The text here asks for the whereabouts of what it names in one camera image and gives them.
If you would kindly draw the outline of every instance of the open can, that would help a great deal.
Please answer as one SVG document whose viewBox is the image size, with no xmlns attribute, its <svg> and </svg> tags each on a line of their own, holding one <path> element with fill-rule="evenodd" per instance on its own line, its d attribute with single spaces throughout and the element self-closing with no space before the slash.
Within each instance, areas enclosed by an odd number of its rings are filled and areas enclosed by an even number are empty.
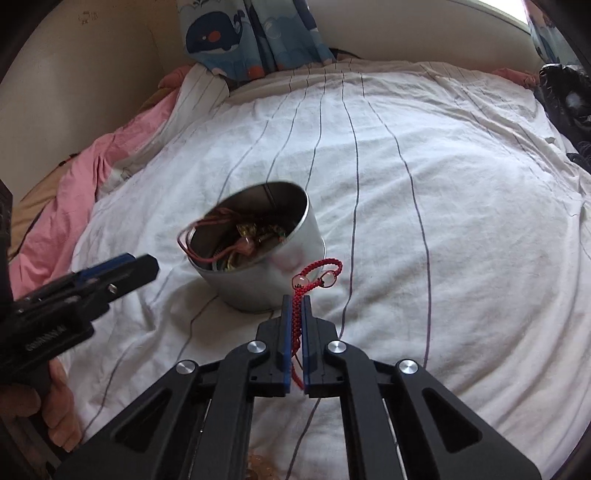
<svg viewBox="0 0 591 480">
<path fill-rule="evenodd" d="M 244 312 L 279 309 L 283 295 L 293 293 L 292 278 L 326 254 L 307 193 L 294 183 L 274 181 L 235 193 L 206 216 L 214 215 L 220 208 L 249 218 L 266 219 L 281 228 L 285 237 L 231 270 L 222 268 L 218 262 L 189 260 L 232 307 Z M 190 247 L 199 257 L 211 258 L 237 238 L 236 223 L 203 225 L 193 231 Z"/>
</svg>

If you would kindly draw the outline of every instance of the metal screw cap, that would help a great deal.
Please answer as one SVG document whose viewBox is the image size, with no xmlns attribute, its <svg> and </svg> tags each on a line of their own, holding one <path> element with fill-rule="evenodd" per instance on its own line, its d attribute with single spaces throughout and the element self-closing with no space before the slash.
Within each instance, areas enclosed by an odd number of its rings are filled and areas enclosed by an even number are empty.
<svg viewBox="0 0 591 480">
<path fill-rule="evenodd" d="M 334 340 L 333 342 L 330 342 L 326 348 L 332 353 L 343 353 L 347 350 L 347 344 L 340 340 Z"/>
<path fill-rule="evenodd" d="M 176 371 L 181 375 L 188 375 L 192 374 L 195 371 L 195 368 L 197 368 L 195 362 L 192 362 L 191 360 L 182 360 L 177 363 Z"/>
<path fill-rule="evenodd" d="M 265 350 L 267 350 L 267 346 L 265 342 L 261 342 L 260 340 L 253 340 L 246 346 L 246 349 L 250 353 L 263 353 Z"/>
<path fill-rule="evenodd" d="M 402 360 L 398 364 L 398 368 L 405 375 L 412 375 L 418 371 L 418 365 L 414 360 Z"/>
</svg>

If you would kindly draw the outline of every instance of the whale print curtain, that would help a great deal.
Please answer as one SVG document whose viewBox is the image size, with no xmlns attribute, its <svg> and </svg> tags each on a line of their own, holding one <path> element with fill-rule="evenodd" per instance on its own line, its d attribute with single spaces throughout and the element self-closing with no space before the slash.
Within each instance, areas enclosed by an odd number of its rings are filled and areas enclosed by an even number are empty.
<svg viewBox="0 0 591 480">
<path fill-rule="evenodd" d="M 530 24 L 531 39 L 544 63 L 581 65 L 569 43 L 552 20 L 531 0 L 522 0 Z"/>
<path fill-rule="evenodd" d="M 243 82 L 335 58 L 306 0 L 177 0 L 189 56 Z"/>
</svg>

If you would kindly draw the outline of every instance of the finger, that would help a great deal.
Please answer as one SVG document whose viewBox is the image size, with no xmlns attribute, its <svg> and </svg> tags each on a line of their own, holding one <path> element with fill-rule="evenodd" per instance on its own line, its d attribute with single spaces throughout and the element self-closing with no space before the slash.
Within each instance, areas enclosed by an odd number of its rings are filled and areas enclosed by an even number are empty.
<svg viewBox="0 0 591 480">
<path fill-rule="evenodd" d="M 77 423 L 76 414 L 73 411 L 69 411 L 57 427 L 49 429 L 49 438 L 58 447 L 62 447 L 66 440 L 75 433 Z"/>
<path fill-rule="evenodd" d="M 43 402 L 43 420 L 51 429 L 57 427 L 70 410 L 74 409 L 74 395 L 65 385 L 51 386 Z"/>
<path fill-rule="evenodd" d="M 64 366 L 57 358 L 49 360 L 49 374 L 56 385 L 66 385 L 68 382 Z"/>
<path fill-rule="evenodd" d="M 30 417 L 41 408 L 35 389 L 26 385 L 0 385 L 0 415 Z"/>
<path fill-rule="evenodd" d="M 74 449 L 74 447 L 80 443 L 81 440 L 82 431 L 80 429 L 80 422 L 77 421 L 74 433 L 72 433 L 72 435 L 70 435 L 70 438 L 68 438 L 64 443 L 64 450 L 66 452 L 71 452 Z"/>
</svg>

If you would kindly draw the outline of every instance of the pink blanket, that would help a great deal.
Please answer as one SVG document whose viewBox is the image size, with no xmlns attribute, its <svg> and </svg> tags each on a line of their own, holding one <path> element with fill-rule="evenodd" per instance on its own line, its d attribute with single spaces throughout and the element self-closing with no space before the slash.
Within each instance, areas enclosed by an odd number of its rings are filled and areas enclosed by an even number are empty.
<svg viewBox="0 0 591 480">
<path fill-rule="evenodd" d="M 137 152 L 170 117 L 189 70 L 181 67 L 166 75 L 158 86 L 175 91 L 127 125 L 100 137 L 74 160 L 60 181 L 56 198 L 45 207 L 10 263 L 15 298 L 68 272 L 76 242 L 90 221 L 98 188 L 116 162 Z"/>
</svg>

